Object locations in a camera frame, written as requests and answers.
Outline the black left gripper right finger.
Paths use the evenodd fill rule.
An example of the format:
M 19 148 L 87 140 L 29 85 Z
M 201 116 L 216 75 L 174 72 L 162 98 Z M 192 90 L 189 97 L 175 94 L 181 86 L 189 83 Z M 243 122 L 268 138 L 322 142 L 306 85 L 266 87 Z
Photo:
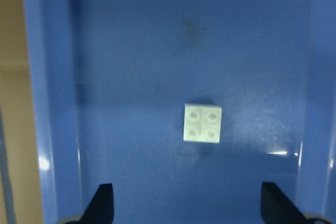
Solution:
M 273 182 L 262 182 L 261 217 L 264 223 L 305 223 L 307 218 Z

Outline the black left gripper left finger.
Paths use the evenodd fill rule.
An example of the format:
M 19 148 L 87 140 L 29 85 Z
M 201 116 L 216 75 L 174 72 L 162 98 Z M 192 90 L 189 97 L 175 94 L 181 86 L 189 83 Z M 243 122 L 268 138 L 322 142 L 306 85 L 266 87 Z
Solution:
M 101 184 L 91 199 L 79 223 L 107 223 L 114 220 L 113 185 Z

